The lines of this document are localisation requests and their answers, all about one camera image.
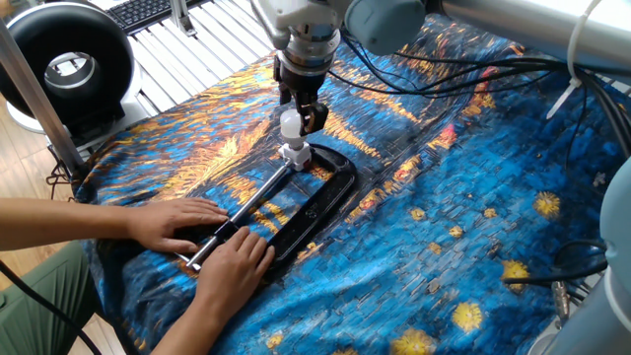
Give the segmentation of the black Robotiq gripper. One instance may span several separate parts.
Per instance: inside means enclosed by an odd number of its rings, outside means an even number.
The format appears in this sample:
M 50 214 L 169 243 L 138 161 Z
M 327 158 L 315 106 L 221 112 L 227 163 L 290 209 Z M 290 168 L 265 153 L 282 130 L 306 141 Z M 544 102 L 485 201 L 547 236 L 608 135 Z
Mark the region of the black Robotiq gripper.
M 278 84 L 279 104 L 285 105 L 295 100 L 300 116 L 300 135 L 307 136 L 322 130 L 325 126 L 329 109 L 318 98 L 326 72 L 304 74 L 282 53 L 276 53 L 273 61 L 273 79 Z

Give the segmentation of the person's left hand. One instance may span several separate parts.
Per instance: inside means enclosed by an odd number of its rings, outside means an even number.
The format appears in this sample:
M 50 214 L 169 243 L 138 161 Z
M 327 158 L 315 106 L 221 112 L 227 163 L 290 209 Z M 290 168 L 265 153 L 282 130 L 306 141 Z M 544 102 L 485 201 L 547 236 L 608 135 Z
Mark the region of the person's left hand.
M 126 236 L 143 247 L 160 252 L 192 253 L 199 246 L 177 239 L 182 228 L 222 224 L 228 220 L 226 209 L 202 198 L 183 198 L 126 208 Z

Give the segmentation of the person's right hand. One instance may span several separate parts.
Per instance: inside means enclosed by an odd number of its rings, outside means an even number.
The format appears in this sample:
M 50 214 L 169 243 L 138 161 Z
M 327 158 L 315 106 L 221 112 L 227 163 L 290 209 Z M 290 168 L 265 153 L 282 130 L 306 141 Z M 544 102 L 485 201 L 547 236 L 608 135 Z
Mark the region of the person's right hand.
M 253 295 L 275 255 L 275 248 L 248 227 L 240 228 L 203 262 L 196 309 L 226 323 Z

